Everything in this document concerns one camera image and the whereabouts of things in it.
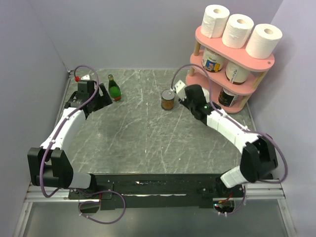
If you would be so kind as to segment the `printed paper roll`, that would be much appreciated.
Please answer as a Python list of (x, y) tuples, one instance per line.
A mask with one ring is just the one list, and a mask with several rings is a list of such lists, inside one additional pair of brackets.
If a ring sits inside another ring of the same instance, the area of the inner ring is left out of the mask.
[(222, 70), (226, 59), (220, 54), (205, 48), (202, 56), (202, 66), (209, 72), (219, 72)]

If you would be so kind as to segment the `cream paper roll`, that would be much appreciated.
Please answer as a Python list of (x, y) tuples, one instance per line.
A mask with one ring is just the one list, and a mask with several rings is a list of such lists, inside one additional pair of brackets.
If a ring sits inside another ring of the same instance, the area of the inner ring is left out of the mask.
[(230, 83), (243, 84), (250, 75), (250, 71), (229, 61), (225, 68), (225, 74)]

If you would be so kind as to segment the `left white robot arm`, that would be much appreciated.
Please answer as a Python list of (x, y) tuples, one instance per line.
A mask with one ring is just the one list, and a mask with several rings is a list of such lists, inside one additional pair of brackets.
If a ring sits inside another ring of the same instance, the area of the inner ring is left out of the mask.
[(104, 84), (80, 80), (77, 91), (65, 103), (62, 117), (50, 136), (27, 154), (31, 182), (35, 186), (80, 189), (86, 198), (97, 195), (93, 174), (75, 172), (67, 157), (72, 140), (92, 112), (112, 104)]

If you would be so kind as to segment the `white paper towel roll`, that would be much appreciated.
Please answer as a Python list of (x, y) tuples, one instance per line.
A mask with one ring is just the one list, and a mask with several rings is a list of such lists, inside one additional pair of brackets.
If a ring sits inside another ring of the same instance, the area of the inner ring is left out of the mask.
[(282, 31), (271, 24), (255, 26), (246, 45), (246, 52), (255, 59), (267, 59), (282, 38)]
[(208, 38), (220, 38), (223, 35), (229, 15), (230, 11), (222, 5), (208, 5), (203, 15), (201, 34)]
[(239, 49), (242, 48), (254, 27), (253, 20), (243, 14), (233, 14), (228, 18), (222, 42), (225, 46)]

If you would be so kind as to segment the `brown glass jar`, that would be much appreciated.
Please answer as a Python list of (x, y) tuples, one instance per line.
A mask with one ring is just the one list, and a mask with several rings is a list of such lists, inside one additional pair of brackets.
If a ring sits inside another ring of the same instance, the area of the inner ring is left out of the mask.
[(164, 110), (172, 110), (174, 107), (175, 93), (172, 90), (164, 90), (161, 93), (161, 107)]

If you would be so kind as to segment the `green glass bottle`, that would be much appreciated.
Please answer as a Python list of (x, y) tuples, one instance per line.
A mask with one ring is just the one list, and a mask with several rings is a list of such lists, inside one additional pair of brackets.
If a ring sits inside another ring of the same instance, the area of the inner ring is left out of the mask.
[(109, 86), (108, 86), (108, 91), (110, 97), (114, 101), (119, 101), (121, 99), (121, 90), (118, 84), (115, 82), (114, 77), (112, 74), (108, 75), (108, 80), (109, 80)]

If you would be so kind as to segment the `black paper roll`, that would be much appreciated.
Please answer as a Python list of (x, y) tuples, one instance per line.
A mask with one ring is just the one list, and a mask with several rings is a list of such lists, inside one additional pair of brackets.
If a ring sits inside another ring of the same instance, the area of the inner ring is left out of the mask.
[(238, 95), (230, 92), (229, 90), (222, 88), (218, 97), (220, 104), (226, 107), (231, 107), (238, 99)]
[(204, 94), (206, 102), (209, 103), (209, 101), (210, 101), (209, 91), (207, 89), (205, 89), (204, 87), (202, 88), (202, 90), (203, 90), (203, 94)]

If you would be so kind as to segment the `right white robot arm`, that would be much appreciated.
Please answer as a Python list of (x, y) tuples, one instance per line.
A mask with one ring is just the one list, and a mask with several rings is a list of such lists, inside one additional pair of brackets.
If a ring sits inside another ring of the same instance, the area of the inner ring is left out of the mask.
[(233, 187), (263, 180), (278, 167), (276, 149), (272, 142), (241, 125), (220, 106), (207, 102), (207, 91), (198, 84), (187, 86), (179, 82), (174, 86), (179, 102), (206, 126), (216, 130), (241, 153), (240, 164), (218, 178), (216, 192), (228, 196)]

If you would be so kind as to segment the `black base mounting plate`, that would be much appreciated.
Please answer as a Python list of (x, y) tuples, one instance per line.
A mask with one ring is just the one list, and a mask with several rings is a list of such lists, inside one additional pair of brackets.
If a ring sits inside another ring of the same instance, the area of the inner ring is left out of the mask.
[(241, 185), (226, 188), (219, 174), (97, 174), (93, 191), (70, 191), (70, 200), (96, 201), (101, 210), (116, 208), (213, 208), (216, 199), (242, 198)]

